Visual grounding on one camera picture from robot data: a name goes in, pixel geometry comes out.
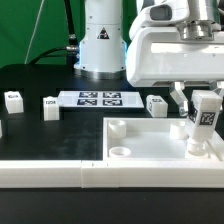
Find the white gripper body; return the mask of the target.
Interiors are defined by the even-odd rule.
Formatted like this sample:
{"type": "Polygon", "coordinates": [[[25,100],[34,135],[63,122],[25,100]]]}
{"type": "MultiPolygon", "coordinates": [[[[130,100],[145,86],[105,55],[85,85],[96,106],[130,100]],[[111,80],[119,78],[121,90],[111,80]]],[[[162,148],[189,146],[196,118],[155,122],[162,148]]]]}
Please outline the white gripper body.
{"type": "Polygon", "coordinates": [[[213,41],[183,41],[176,27],[147,27],[133,38],[126,55],[128,82],[151,87],[157,82],[224,80],[224,32],[213,41]]]}

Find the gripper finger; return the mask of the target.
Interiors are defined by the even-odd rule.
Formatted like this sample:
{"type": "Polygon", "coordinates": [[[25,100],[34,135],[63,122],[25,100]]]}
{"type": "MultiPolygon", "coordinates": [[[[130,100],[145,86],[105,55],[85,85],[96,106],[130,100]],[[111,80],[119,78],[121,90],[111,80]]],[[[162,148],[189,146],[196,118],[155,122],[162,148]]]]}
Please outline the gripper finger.
{"type": "Polygon", "coordinates": [[[224,81],[212,81],[210,83],[210,90],[213,92],[216,99],[224,98],[224,81]]]}
{"type": "Polygon", "coordinates": [[[183,90],[185,85],[183,82],[172,82],[169,88],[169,93],[179,108],[179,115],[185,117],[188,115],[188,99],[183,90]]]}

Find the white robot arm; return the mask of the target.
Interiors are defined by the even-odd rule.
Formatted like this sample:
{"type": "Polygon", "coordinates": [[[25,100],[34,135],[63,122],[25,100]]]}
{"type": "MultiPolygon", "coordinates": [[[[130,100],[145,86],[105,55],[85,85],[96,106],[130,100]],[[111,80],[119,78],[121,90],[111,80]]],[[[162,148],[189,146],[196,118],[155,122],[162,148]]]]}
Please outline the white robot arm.
{"type": "Polygon", "coordinates": [[[187,84],[224,81],[224,31],[217,0],[136,0],[136,4],[127,80],[134,87],[169,87],[185,116],[187,84]]]}

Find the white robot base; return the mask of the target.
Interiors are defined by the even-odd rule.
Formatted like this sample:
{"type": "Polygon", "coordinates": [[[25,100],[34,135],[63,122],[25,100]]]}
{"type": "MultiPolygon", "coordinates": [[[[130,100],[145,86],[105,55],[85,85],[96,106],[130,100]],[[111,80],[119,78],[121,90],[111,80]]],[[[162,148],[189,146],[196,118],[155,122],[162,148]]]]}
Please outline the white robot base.
{"type": "Polygon", "coordinates": [[[87,78],[121,79],[127,44],[122,34],[123,0],[84,0],[85,35],[75,73],[87,78]]]}

